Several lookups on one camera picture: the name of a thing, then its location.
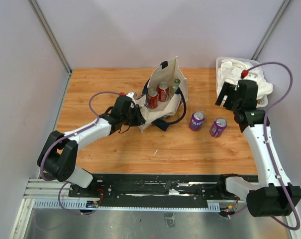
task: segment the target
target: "white plastic bin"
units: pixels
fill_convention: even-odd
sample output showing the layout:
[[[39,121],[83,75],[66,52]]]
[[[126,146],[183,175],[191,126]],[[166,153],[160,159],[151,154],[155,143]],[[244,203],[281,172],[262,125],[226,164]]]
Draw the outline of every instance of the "white plastic bin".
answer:
[[[216,77],[216,88],[218,88],[218,69],[220,68],[221,64],[222,64],[222,61],[224,59],[228,59],[228,58],[231,58],[231,59],[234,59],[234,60],[238,60],[238,61],[243,61],[243,62],[250,62],[253,66],[257,65],[257,64],[260,64],[259,62],[257,61],[254,61],[254,60],[249,60],[249,59],[244,59],[244,58],[236,58],[236,57],[225,57],[225,56],[220,56],[216,59],[216,66],[215,66],[215,77]],[[264,96],[262,97],[261,101],[257,104],[257,108],[261,108],[261,107],[265,107],[268,105],[268,97],[267,96]]]

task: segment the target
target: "can top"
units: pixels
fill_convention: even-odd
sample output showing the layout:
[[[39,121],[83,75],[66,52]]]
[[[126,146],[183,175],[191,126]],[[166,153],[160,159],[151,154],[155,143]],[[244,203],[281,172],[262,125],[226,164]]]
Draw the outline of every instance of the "can top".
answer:
[[[160,89],[162,89],[162,90],[165,90],[165,89],[168,89],[168,83],[167,82],[165,82],[165,81],[163,81],[163,82],[160,82],[159,83],[159,86],[158,86]]]
[[[203,120],[204,114],[202,111],[196,111],[196,112],[194,112],[194,117],[196,120]]]
[[[226,122],[225,118],[217,118],[215,120],[215,123],[216,123],[217,126],[220,126],[220,127],[226,127],[227,126],[227,122]]]
[[[150,97],[154,97],[154,96],[158,95],[158,92],[155,89],[148,89],[148,95]]]

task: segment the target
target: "wooden tabletop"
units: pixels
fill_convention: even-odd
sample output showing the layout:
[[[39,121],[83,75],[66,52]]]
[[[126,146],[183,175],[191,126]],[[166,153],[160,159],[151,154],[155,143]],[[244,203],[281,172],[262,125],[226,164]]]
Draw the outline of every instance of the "wooden tabletop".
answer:
[[[100,91],[141,93],[153,68],[76,68],[59,118],[57,130],[74,130],[94,120],[88,103]],[[189,84],[187,114],[166,132],[152,125],[143,132],[131,127],[124,134],[117,132],[82,149],[77,165],[89,172],[109,173],[173,173],[173,174],[257,174],[252,152],[233,119],[233,112],[216,106],[215,69],[182,68]],[[102,94],[93,101],[93,108],[103,113],[113,106],[117,95]],[[205,122],[200,131],[189,129],[194,111],[203,111]],[[177,114],[167,121],[179,118]],[[223,135],[209,134],[212,122],[224,117],[228,126]]]

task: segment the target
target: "white wall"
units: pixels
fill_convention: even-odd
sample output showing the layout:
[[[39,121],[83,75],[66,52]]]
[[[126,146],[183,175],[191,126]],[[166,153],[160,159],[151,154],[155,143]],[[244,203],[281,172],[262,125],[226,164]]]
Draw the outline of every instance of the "white wall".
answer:
[[[251,58],[282,0],[38,0],[74,67],[215,67]]]
[[[0,1],[0,239],[52,130],[67,73],[27,0]]]
[[[282,165],[294,185],[301,186],[301,0],[294,1],[271,37],[260,62],[287,64],[294,84],[290,94],[270,113],[273,139]],[[274,84],[270,102],[286,91],[289,78],[280,67],[264,67],[267,80]],[[298,206],[301,213],[301,201]]]

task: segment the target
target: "red cable connector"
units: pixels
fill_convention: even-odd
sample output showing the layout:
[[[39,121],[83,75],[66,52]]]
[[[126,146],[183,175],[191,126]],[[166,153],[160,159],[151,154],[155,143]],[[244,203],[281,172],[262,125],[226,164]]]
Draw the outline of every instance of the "red cable connector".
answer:
[[[241,79],[244,79],[244,77],[246,77],[249,74],[249,72],[247,70],[243,70],[241,72]]]

